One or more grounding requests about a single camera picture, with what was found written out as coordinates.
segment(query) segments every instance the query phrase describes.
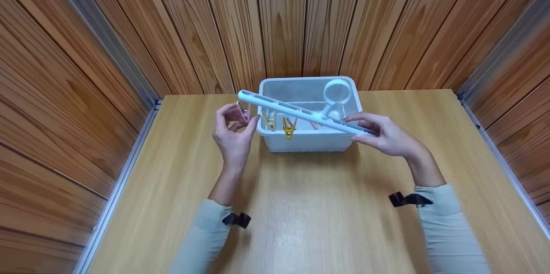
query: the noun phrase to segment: table surface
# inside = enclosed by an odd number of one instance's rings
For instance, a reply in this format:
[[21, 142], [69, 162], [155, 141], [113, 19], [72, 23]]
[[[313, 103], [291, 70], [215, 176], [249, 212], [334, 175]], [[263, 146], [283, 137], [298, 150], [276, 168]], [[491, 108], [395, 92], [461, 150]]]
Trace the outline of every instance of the table surface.
[[[460, 198], [494, 273], [550, 271], [550, 242], [451, 90], [359, 94], [365, 111], [391, 117], [434, 153]], [[167, 96], [91, 273], [166, 272], [194, 211], [218, 178], [214, 111], [236, 95]], [[353, 144], [343, 153], [270, 153], [256, 135], [216, 263], [223, 273], [427, 273], [413, 191], [402, 158]]]

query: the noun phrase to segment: black wrist strap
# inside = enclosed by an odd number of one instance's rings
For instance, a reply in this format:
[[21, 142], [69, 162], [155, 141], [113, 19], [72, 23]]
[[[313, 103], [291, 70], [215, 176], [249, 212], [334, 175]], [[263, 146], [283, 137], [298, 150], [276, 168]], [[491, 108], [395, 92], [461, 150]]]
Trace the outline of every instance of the black wrist strap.
[[240, 215], [231, 213], [227, 215], [224, 219], [222, 219], [222, 223], [224, 223], [224, 225], [228, 227], [231, 227], [232, 225], [238, 225], [239, 227], [246, 229], [251, 220], [252, 217], [246, 215], [245, 213], [241, 213]]
[[391, 204], [393, 205], [393, 207], [399, 207], [407, 204], [414, 204], [414, 205], [434, 204], [428, 198], [419, 194], [410, 194], [404, 197], [403, 194], [401, 194], [401, 192], [396, 192], [394, 194], [389, 195], [388, 198], [389, 198], [389, 201], [391, 201]]

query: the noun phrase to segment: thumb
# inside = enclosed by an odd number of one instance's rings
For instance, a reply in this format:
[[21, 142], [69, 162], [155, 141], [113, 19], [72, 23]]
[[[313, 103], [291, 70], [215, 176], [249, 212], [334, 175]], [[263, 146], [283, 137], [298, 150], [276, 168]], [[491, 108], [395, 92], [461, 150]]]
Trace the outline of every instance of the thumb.
[[351, 139], [355, 142], [359, 142], [361, 144], [374, 147], [375, 149], [378, 149], [380, 147], [380, 137], [373, 137], [371, 135], [358, 134], [351, 137]]
[[254, 131], [256, 130], [256, 125], [258, 124], [259, 119], [260, 119], [259, 115], [256, 115], [253, 118], [251, 118], [250, 121], [248, 122], [248, 126], [246, 126], [246, 129], [244, 129], [242, 133], [252, 137], [252, 135], [254, 134]]

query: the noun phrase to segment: person's left hand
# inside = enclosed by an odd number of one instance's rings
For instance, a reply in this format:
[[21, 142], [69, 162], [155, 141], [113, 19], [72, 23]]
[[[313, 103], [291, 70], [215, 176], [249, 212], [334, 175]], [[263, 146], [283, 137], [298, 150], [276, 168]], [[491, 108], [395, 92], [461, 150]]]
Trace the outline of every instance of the person's left hand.
[[[236, 102], [226, 104], [216, 111], [216, 127], [212, 135], [222, 153], [224, 170], [244, 170], [259, 119], [260, 116], [256, 115], [249, 123], [245, 123]], [[246, 127], [244, 131], [237, 132], [243, 127]]]

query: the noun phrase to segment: white plastic basket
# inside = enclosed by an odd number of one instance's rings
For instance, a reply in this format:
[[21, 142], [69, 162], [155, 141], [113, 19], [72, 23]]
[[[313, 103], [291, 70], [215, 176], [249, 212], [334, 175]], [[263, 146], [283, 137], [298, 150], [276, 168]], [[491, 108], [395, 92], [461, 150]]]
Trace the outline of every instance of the white plastic basket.
[[[326, 106], [323, 98], [324, 86], [334, 79], [349, 82], [352, 88], [350, 100], [345, 104], [335, 106], [330, 116], [342, 119], [350, 114], [363, 111], [355, 82], [347, 76], [316, 76], [307, 78], [273, 78], [265, 79], [260, 83], [260, 92], [263, 96], [281, 100], [295, 106], [321, 112]], [[263, 136], [271, 152], [332, 152], [345, 151], [351, 145], [352, 135], [328, 127], [314, 127], [308, 122], [298, 119], [292, 138], [288, 140], [283, 131], [282, 118], [288, 117], [294, 122], [294, 117], [277, 113], [275, 117], [275, 131], [267, 128], [267, 123], [260, 119], [256, 130]]]

